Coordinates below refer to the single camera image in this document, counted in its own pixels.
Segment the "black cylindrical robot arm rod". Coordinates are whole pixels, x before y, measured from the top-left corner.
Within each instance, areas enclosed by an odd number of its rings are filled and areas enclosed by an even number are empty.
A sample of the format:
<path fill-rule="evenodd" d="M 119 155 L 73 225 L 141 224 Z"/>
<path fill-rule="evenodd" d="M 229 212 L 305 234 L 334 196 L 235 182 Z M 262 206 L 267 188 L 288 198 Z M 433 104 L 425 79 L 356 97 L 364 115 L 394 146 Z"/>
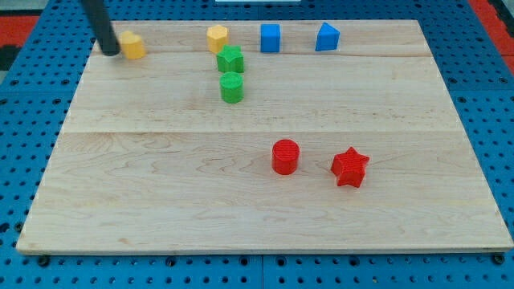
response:
<path fill-rule="evenodd" d="M 120 44 L 113 30 L 108 10 L 103 0 L 80 0 L 103 55 L 115 56 L 120 53 Z"/>

